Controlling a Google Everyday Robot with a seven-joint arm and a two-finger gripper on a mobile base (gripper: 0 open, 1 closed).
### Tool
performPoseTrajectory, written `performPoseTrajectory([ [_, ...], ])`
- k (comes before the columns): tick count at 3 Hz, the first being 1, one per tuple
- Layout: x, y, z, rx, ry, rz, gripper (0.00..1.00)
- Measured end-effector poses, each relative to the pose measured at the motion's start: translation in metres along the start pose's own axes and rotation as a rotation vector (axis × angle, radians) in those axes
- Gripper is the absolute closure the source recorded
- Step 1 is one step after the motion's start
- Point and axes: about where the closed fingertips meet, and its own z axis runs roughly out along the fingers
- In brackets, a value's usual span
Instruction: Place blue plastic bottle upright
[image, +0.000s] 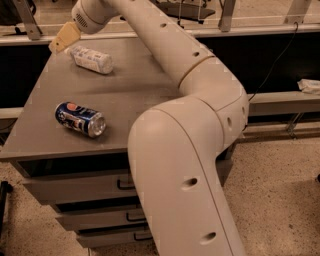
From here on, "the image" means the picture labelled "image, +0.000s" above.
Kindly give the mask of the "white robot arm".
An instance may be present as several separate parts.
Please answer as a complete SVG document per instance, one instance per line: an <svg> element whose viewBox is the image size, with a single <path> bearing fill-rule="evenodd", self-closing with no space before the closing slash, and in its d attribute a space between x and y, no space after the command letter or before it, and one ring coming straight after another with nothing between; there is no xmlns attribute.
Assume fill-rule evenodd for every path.
<svg viewBox="0 0 320 256"><path fill-rule="evenodd" d="M217 157L247 124L245 89L151 0L78 0L50 50L64 50L117 15L181 94L141 114L128 138L133 181L159 255L246 256L216 170Z"/></svg>

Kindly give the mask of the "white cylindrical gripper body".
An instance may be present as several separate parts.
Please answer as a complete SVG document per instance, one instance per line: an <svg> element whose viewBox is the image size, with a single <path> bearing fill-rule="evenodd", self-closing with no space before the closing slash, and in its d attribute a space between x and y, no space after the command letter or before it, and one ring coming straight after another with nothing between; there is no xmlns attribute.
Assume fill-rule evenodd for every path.
<svg viewBox="0 0 320 256"><path fill-rule="evenodd" d="M119 13L107 0L78 0L73 6L71 16L81 32L95 34Z"/></svg>

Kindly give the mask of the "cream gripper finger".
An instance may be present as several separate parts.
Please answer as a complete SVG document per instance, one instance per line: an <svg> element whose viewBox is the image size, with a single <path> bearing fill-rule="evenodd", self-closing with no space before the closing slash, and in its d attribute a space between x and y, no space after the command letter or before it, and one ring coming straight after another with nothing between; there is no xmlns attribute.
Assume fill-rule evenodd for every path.
<svg viewBox="0 0 320 256"><path fill-rule="evenodd" d="M77 42L81 38L81 31L78 29L75 22L66 22L56 37L49 44L49 49L52 53L59 53Z"/></svg>

